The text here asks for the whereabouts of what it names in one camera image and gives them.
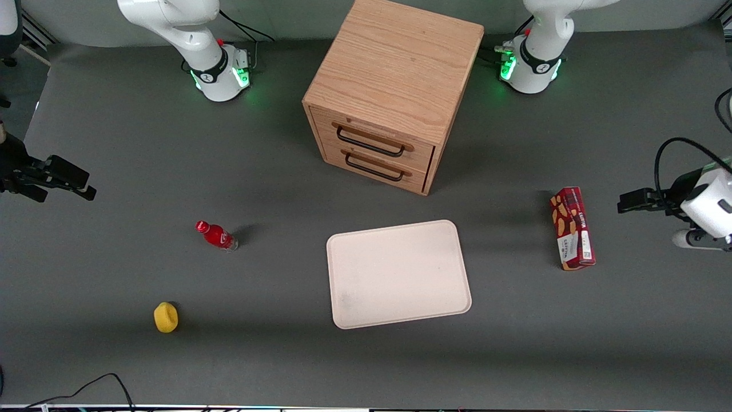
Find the red box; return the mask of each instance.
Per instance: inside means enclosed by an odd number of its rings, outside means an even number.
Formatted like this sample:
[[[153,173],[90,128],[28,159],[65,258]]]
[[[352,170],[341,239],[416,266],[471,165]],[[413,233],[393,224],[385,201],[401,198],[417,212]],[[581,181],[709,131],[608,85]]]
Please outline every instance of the red box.
[[[550,203],[562,268],[576,271],[594,265],[595,256],[580,188],[563,188],[552,196]]]

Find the barcode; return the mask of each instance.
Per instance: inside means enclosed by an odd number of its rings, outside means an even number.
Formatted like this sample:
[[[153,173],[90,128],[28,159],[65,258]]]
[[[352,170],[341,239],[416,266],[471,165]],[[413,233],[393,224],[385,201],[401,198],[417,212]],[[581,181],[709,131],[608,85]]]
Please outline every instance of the barcode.
[[[590,234],[586,230],[583,230],[580,237],[582,238],[582,258],[591,260],[592,248],[590,247]]]

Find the wooden drawer cabinet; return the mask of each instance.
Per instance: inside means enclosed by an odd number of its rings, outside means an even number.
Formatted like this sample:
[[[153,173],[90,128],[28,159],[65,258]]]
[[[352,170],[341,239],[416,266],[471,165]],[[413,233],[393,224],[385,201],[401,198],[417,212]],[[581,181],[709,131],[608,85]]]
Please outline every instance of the wooden drawer cabinet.
[[[474,23],[356,0],[302,100],[323,159],[428,194],[482,36]]]
[[[311,114],[318,131],[316,138],[322,144],[341,146],[396,166],[426,171],[430,165],[435,148],[431,144],[360,125],[332,111],[311,108]]]

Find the white tray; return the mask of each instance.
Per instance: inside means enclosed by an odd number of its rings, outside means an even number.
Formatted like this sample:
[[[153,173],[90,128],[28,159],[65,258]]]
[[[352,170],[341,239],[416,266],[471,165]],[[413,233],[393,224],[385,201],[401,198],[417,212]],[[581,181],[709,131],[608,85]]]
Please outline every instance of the white tray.
[[[472,300],[457,230],[441,220],[331,236],[335,325],[363,328],[467,312]]]

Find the wall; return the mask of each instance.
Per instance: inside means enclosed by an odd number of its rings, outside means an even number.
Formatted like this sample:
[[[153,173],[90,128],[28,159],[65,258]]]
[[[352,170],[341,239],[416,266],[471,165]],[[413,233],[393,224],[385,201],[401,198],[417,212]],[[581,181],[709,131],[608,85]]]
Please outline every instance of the wall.
[[[482,24],[486,33],[513,32],[529,14],[518,0],[398,0]],[[221,0],[221,10],[277,39],[333,38],[353,0]],[[573,15],[578,31],[675,29],[706,20],[724,0],[622,0]],[[116,0],[23,0],[23,8],[63,43],[102,47],[161,45],[165,41],[128,23]],[[214,36],[242,37],[218,17]]]

